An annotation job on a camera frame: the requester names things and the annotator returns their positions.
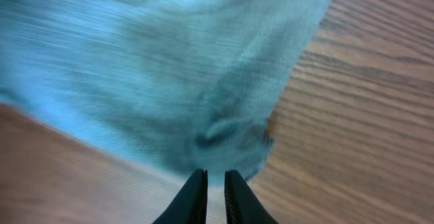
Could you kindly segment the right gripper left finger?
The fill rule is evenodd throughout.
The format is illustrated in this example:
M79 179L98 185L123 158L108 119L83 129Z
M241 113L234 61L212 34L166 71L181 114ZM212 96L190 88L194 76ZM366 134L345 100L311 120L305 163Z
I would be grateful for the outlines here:
M208 172L198 169L153 224L205 224L207 202Z

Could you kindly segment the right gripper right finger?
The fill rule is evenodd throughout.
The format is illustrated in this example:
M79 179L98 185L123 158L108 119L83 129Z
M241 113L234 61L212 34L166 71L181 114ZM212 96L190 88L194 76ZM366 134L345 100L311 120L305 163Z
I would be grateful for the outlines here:
M227 224L277 224L236 170L225 172L224 198Z

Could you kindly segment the light blue denim shorts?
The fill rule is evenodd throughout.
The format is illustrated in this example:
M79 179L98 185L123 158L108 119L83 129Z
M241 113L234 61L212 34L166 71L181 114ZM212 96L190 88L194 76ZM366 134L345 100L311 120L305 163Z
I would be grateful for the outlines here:
M331 0L1 0L1 102L101 151L247 179Z

